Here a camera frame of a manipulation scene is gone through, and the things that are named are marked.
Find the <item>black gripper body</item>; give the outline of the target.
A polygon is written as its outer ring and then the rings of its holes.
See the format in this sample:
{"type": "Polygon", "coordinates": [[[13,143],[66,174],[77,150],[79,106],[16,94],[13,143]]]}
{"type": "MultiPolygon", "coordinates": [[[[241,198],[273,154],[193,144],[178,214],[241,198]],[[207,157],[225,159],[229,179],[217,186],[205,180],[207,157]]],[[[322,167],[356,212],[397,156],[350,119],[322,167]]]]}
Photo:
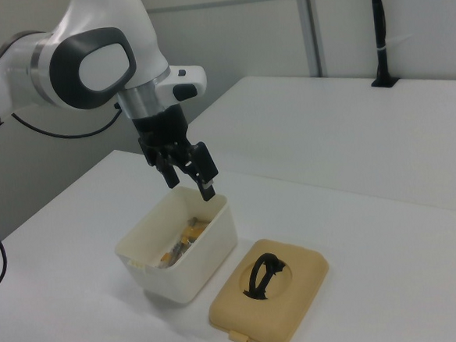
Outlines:
{"type": "Polygon", "coordinates": [[[187,139],[188,123],[180,104],[168,107],[163,112],[142,119],[133,119],[139,135],[139,145],[150,166],[155,166],[158,157],[171,157],[178,163],[189,162],[187,139]]]}

